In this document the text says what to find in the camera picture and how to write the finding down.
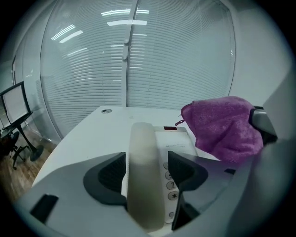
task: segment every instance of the floor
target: floor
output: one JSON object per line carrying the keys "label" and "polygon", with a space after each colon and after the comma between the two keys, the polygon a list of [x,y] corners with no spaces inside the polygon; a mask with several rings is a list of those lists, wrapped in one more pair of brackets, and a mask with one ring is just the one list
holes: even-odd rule
{"label": "floor", "polygon": [[[30,151],[25,149],[21,153],[21,156],[25,158],[25,162],[18,158],[16,162],[16,170],[12,168],[13,160],[12,158],[9,158],[9,156],[0,160],[0,185],[11,202],[16,201],[31,188],[39,170],[56,147],[56,145],[40,138],[29,129],[24,129],[24,133],[34,146],[44,146],[44,151],[38,160],[31,162],[29,159]],[[18,147],[27,145],[21,134],[19,135],[16,145]]]}

